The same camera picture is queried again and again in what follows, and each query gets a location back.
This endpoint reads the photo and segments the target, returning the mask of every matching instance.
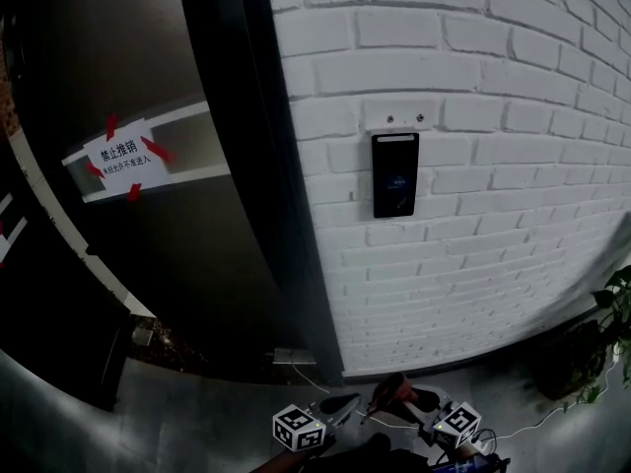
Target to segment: floor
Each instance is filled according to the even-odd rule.
[[[631,470],[631,397],[621,366],[596,405],[557,412],[540,429],[498,442],[511,473]],[[483,426],[507,435],[539,421],[551,408],[521,363],[487,364],[426,376],[455,399],[471,403]],[[372,385],[348,387],[368,397]],[[113,413],[67,396],[0,352],[0,461],[22,461],[12,471],[248,472],[282,446],[271,437],[271,416],[290,403],[325,394],[311,386],[223,382],[127,360]],[[413,449],[432,464],[440,455],[412,430],[389,429],[355,415],[338,433],[333,452],[376,432],[394,447]],[[391,424],[401,424],[394,418]]]

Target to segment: sign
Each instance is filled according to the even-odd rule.
[[[116,129],[109,140],[102,135],[84,146],[90,159],[88,170],[99,177],[109,196],[127,194],[133,184],[141,184],[142,189],[169,184],[167,167],[149,150],[151,143],[145,119],[129,123]]]

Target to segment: wire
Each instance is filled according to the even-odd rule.
[[[311,384],[313,387],[315,387],[316,389],[319,389],[319,390],[321,390],[322,392],[326,392],[326,394],[330,394],[330,393],[331,393],[331,391],[330,391],[330,390],[326,390],[326,389],[324,389],[324,388],[320,387],[320,386],[319,386],[319,385],[317,385],[317,384],[316,384],[313,380],[311,380],[308,376],[306,376],[305,374],[303,374],[300,370],[298,370],[298,369],[296,368],[296,365],[294,365],[293,363],[292,363],[292,368],[296,371],[296,373],[297,373],[298,375],[300,375],[302,378],[304,378],[304,379],[305,379],[308,383],[310,383],[310,384]]]
[[[596,397],[596,400],[598,400],[607,391],[607,389],[609,388],[609,380],[608,380],[607,377],[609,376],[609,372],[611,372],[611,370],[613,370],[614,368],[615,368],[615,365],[613,365],[611,368],[609,368],[609,370],[607,370],[606,373],[604,374],[604,391],[601,392]],[[570,406],[567,407],[566,411],[569,410],[572,407],[575,407],[577,404],[578,404],[577,402],[572,403]],[[558,408],[555,408],[554,410],[552,410],[538,424],[535,424],[534,426],[528,426],[527,428],[521,428],[520,430],[516,430],[514,433],[511,433],[510,435],[506,435],[505,437],[495,437],[495,441],[497,442],[498,439],[509,439],[509,438],[512,438],[513,436],[521,433],[522,431],[535,430],[537,428],[540,428],[541,426],[543,426],[545,421],[547,421],[550,417],[552,417],[559,410],[563,410],[563,407],[558,407]]]
[[[310,383],[313,387],[315,387],[316,389],[321,390],[322,392],[326,392],[326,394],[330,394],[331,391],[330,390],[326,390],[323,387],[320,387],[319,385],[317,385],[313,380],[311,380],[308,376],[306,376],[305,374],[303,374],[300,370],[298,370],[296,368],[296,365],[294,365],[292,363],[292,368],[296,371],[296,373],[298,375],[300,375],[302,378],[304,378],[308,383]],[[360,412],[359,410],[355,410],[355,412],[359,415],[361,415],[362,417],[366,417],[366,414],[363,414],[362,412]],[[387,428],[391,428],[394,430],[416,430],[418,429],[416,426],[393,426],[392,424],[386,424],[384,421],[380,421],[379,419],[376,419],[375,417],[369,417],[369,419],[380,423],[382,426],[386,426]]]

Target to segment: potted plant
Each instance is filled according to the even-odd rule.
[[[593,293],[602,319],[584,322],[570,330],[546,356],[535,374],[539,390],[558,400],[575,395],[578,403],[594,403],[600,394],[596,383],[615,349],[623,364],[624,383],[631,380],[631,265],[615,272],[604,289]]]

